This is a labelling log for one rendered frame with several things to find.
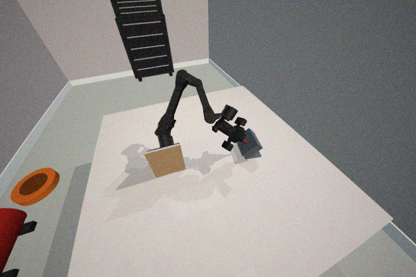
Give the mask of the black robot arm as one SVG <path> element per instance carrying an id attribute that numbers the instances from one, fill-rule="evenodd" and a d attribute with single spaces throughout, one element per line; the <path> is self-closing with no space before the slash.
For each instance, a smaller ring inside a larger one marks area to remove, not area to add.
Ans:
<path id="1" fill-rule="evenodd" d="M 160 148 L 168 147 L 173 145 L 173 138 L 170 135 L 171 129 L 174 127 L 176 120 L 174 120 L 175 111 L 177 109 L 179 100 L 181 98 L 183 90 L 191 85 L 196 87 L 201 104 L 203 106 L 204 119 L 207 123 L 212 124 L 217 119 L 219 119 L 214 126 L 212 126 L 212 131 L 215 133 L 219 130 L 222 133 L 226 133 L 230 124 L 227 121 L 232 121 L 238 110 L 234 107 L 231 107 L 226 104 L 225 108 L 221 113 L 214 113 L 211 106 L 209 105 L 206 93 L 203 88 L 202 81 L 193 75 L 187 73 L 186 70 L 180 70 L 176 73 L 175 78 L 175 88 L 173 94 L 169 101 L 169 105 L 165 114 L 161 117 L 158 122 L 158 127 L 155 130 L 154 134 L 158 137 Z M 229 138 L 233 141 L 244 142 L 245 138 L 245 128 L 239 126 L 237 129 L 232 130 L 232 134 L 229 135 Z"/>

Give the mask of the dark grey square panel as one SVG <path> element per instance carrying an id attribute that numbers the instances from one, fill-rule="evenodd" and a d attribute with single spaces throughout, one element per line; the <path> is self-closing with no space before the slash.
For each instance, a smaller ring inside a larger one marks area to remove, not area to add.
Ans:
<path id="1" fill-rule="evenodd" d="M 241 155 L 245 157 L 246 160 L 261 157 L 259 151 L 262 149 L 262 146 L 255 133 L 250 128 L 248 128 L 245 131 L 245 134 L 246 136 L 244 139 L 247 141 L 246 143 L 237 141 Z"/>

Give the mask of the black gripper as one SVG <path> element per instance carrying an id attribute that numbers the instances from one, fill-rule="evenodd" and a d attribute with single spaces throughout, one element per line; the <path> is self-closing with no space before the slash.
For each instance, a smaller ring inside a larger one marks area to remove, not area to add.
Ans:
<path id="1" fill-rule="evenodd" d="M 241 117 L 237 117 L 237 119 L 236 119 L 236 121 L 235 121 L 234 123 L 235 123 L 235 124 L 237 124 L 237 125 L 236 125 L 236 126 L 232 126 L 232 125 L 230 125 L 229 130 L 228 130 L 226 133 L 224 133 L 225 135 L 227 135 L 227 136 L 231 135 L 231 134 L 232 134 L 232 130 L 233 130 L 233 129 L 237 129 L 240 125 L 245 126 L 245 125 L 246 125 L 246 123 L 247 123 L 247 120 L 246 120 L 246 119 L 244 119 L 244 118 L 241 118 Z M 228 138 L 228 141 L 224 141 L 224 142 L 223 142 L 222 147 L 223 147 L 224 149 L 228 150 L 228 151 L 231 151 L 231 150 L 232 150 L 232 148 L 234 147 L 234 146 L 233 146 L 233 144 L 231 144 L 231 142 L 233 142 L 233 143 L 237 143 L 237 141 L 236 141 L 236 140 L 235 140 L 235 141 L 233 141 L 233 140 L 231 140 L 230 138 Z"/>

